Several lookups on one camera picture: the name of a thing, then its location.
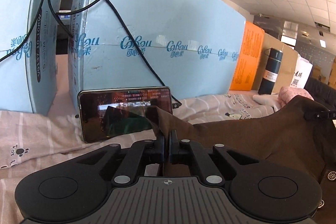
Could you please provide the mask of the brown garment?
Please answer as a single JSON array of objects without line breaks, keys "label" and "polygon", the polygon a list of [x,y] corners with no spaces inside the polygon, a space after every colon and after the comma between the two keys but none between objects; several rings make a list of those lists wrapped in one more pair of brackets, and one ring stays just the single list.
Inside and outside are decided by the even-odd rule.
[{"label": "brown garment", "polygon": [[157,107],[147,110],[154,133],[168,136],[176,130],[179,139],[197,141],[211,148],[222,143],[242,153],[297,169],[314,177],[322,188],[323,207],[316,223],[335,223],[335,125],[328,120],[306,120],[305,113],[326,111],[319,103],[294,97],[272,115],[241,120],[190,124]]}]

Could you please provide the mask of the pink knitted sweater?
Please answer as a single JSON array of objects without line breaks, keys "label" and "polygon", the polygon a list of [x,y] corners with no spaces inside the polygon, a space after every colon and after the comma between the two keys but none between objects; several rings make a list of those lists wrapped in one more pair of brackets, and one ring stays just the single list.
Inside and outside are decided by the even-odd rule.
[{"label": "pink knitted sweater", "polygon": [[314,100],[313,97],[310,95],[308,91],[302,88],[295,88],[295,87],[281,87],[278,93],[278,101],[280,105],[283,107],[288,102],[290,102],[295,96],[302,96],[305,98],[309,98],[310,100]]}]

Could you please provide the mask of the white shopping bag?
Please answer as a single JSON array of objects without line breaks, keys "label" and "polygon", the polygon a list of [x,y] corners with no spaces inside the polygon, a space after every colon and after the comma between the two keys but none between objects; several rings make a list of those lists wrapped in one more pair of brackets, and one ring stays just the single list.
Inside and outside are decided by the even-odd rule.
[{"label": "white shopping bag", "polygon": [[310,76],[313,64],[300,55],[297,58],[294,75],[290,83],[290,87],[304,88]]}]

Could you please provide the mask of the brown cardboard box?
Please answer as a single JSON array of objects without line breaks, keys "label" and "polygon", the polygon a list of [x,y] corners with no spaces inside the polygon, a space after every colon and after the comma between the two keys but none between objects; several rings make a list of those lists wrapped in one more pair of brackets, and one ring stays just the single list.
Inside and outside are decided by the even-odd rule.
[{"label": "brown cardboard box", "polygon": [[273,36],[265,34],[264,41],[262,43],[260,61],[252,85],[252,90],[258,90],[260,87],[271,48],[282,52],[280,68],[272,92],[278,93],[281,87],[289,86],[291,84],[292,78],[295,73],[297,59],[299,56],[298,52],[293,50],[290,46],[287,46],[280,40],[274,38]]}]

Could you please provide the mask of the striped cartoon bed sheet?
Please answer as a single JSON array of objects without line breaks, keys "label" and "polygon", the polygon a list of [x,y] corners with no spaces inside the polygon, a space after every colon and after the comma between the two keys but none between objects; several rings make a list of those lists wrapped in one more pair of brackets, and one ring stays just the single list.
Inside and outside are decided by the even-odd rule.
[{"label": "striped cartoon bed sheet", "polygon": [[[183,99],[182,106],[173,113],[191,124],[261,118],[275,113],[272,107],[260,105],[252,97],[248,93],[231,93]],[[14,192],[27,175],[111,143],[128,148],[138,140],[154,138],[153,130],[147,130],[87,144],[74,115],[49,118],[1,111],[1,223],[22,221]]]}]

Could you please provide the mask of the dark blue thermos bottle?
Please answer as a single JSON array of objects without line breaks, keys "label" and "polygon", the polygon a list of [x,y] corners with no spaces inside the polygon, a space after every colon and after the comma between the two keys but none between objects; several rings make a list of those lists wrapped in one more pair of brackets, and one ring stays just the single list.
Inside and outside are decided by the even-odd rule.
[{"label": "dark blue thermos bottle", "polygon": [[282,51],[274,48],[270,49],[258,94],[272,94],[280,70],[282,57]]}]

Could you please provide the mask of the smartphone with lit screen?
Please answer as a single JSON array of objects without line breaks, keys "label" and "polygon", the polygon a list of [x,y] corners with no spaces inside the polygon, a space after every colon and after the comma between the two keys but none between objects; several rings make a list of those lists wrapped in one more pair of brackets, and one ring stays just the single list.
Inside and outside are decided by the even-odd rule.
[{"label": "smartphone with lit screen", "polygon": [[86,143],[152,129],[146,119],[151,107],[173,112],[171,91],[166,86],[83,90],[77,102]]}]

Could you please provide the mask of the orange cardboard box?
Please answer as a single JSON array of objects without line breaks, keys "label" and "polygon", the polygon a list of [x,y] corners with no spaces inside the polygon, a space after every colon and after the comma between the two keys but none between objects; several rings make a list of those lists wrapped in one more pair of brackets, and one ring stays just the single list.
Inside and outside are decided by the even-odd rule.
[{"label": "orange cardboard box", "polygon": [[245,23],[243,41],[230,90],[250,91],[260,61],[265,32],[251,22]]}]

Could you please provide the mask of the small light blue box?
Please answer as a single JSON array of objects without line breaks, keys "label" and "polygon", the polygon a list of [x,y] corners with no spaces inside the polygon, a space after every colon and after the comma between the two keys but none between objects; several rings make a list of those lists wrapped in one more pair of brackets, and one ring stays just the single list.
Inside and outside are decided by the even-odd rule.
[{"label": "small light blue box", "polygon": [[58,24],[49,4],[1,0],[1,109],[47,115],[57,91]]}]

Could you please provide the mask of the large light blue box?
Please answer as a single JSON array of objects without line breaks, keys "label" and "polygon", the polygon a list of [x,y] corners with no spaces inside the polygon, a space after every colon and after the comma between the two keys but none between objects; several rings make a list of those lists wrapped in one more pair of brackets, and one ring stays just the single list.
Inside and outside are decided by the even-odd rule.
[{"label": "large light blue box", "polygon": [[245,18],[222,0],[73,0],[70,95],[168,86],[175,98],[230,88]]}]

